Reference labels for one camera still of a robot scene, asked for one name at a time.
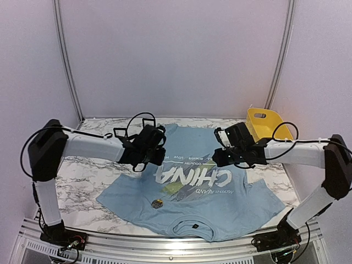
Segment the white round brooch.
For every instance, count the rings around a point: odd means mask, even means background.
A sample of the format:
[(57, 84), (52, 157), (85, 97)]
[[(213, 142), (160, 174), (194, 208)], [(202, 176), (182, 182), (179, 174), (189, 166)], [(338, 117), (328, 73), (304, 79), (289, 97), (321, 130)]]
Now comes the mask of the white round brooch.
[(154, 209), (161, 208), (163, 206), (163, 201), (161, 199), (155, 199), (155, 200), (152, 201), (151, 206)]

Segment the light blue printed t-shirt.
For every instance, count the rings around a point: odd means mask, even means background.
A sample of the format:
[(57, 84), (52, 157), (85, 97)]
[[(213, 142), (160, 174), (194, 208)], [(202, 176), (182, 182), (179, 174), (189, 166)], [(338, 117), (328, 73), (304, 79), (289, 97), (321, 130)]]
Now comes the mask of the light blue printed t-shirt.
[[(139, 177), (120, 175), (98, 197), (104, 208), (133, 225), (168, 237), (225, 241), (261, 228), (285, 205), (264, 180), (248, 182), (246, 171), (218, 167), (218, 142), (210, 128), (166, 126), (166, 156)], [(161, 199), (163, 206), (151, 203)]]

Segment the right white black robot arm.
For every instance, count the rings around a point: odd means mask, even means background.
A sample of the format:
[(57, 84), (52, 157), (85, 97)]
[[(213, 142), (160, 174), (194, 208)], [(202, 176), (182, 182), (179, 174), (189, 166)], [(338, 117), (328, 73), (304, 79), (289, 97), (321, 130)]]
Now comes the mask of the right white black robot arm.
[(256, 165), (282, 164), (324, 173), (322, 182), (298, 207), (285, 214), (275, 231), (254, 237), (254, 245), (260, 251), (300, 242), (301, 227), (351, 192), (351, 150), (339, 134), (311, 140), (279, 139), (272, 134), (255, 140), (245, 123), (237, 123), (215, 129), (214, 135), (220, 148), (212, 159), (219, 167), (252, 169)]

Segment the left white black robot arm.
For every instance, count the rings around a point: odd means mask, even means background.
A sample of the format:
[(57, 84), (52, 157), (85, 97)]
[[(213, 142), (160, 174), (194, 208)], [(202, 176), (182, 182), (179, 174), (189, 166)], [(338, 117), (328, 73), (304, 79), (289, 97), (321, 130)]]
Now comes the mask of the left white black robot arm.
[(67, 128), (59, 120), (51, 119), (25, 142), (22, 151), (28, 153), (35, 203), (40, 210), (41, 239), (64, 245), (83, 233), (66, 229), (58, 207), (56, 177), (62, 158), (87, 157), (128, 164), (133, 168), (148, 163), (161, 165), (165, 157), (166, 130), (156, 124), (142, 125), (134, 135), (112, 133), (97, 135)]

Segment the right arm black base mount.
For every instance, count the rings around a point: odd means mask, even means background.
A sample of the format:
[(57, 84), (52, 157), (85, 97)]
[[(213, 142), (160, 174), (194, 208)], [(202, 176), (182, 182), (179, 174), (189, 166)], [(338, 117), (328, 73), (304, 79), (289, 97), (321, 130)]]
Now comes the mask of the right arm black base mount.
[(254, 235), (251, 244), (258, 252), (262, 252), (297, 245), (300, 242), (299, 230), (294, 229), (287, 222), (287, 217), (284, 217), (277, 225), (276, 231)]

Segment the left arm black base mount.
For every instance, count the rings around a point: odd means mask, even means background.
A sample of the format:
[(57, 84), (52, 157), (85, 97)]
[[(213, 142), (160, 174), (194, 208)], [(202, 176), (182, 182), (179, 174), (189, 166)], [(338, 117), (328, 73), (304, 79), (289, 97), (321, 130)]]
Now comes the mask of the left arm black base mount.
[(40, 239), (47, 243), (58, 245), (65, 249), (69, 249), (69, 245), (72, 245), (73, 248), (78, 250), (85, 249), (87, 238), (87, 233), (67, 229), (61, 224), (45, 225), (40, 235)]

